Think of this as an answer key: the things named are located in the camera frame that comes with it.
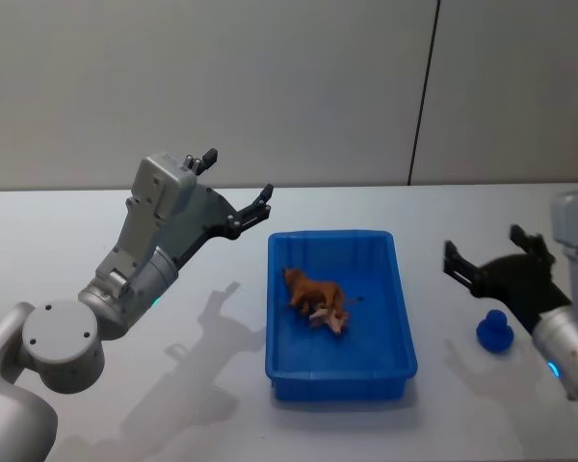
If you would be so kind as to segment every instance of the table surface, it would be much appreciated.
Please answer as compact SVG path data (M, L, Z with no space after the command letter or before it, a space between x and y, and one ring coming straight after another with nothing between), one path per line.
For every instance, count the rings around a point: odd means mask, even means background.
M281 189L271 218L237 242L209 242L118 341L89 390L17 384L58 412L50 462L472 461L578 458L578 405L512 320L495 357L475 326L495 300L472 298L442 268L443 242L481 264L517 251L511 223L545 235L549 199L578 185ZM223 190L236 207L254 190ZM112 248L128 192L0 192L0 310L74 298ZM418 373L397 402L274 400L264 373L267 238L277 231L380 229L394 236Z

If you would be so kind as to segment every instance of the circular joint cap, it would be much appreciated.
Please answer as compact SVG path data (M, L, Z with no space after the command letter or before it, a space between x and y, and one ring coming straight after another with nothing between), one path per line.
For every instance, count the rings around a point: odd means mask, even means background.
M513 331L508 318L500 310L490 310L475 329L480 345L491 353L502 353L513 342Z
M52 301L26 319L23 346L42 382L58 393L90 387L105 365L96 317L80 301Z

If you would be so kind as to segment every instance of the brown toy horse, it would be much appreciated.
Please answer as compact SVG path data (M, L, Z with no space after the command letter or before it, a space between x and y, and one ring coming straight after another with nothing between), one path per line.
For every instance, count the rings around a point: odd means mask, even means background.
M335 334L340 334L349 314L343 309L344 296L340 287L331 281L313 281L301 269L282 271L291 294L289 306L300 307L300 314L309 316L313 324L325 322Z

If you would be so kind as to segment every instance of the robotic arm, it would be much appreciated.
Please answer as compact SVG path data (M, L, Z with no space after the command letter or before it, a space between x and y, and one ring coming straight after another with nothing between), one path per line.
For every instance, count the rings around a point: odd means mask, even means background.
M448 241L443 270L473 296L505 303L561 379L568 398L578 401L578 192L555 196L551 218L554 239L569 259L573 304L552 281L555 259L543 237L527 236L517 225L512 226L510 237L524 254L477 268Z
M24 368L55 392L87 389L103 371L102 342L126 334L209 239L235 240L269 217L272 185L235 210L197 183L217 158L211 149L183 163L165 153L144 159L118 242L79 299L20 303L0 320L0 462L43 461L56 437L54 410L13 385Z

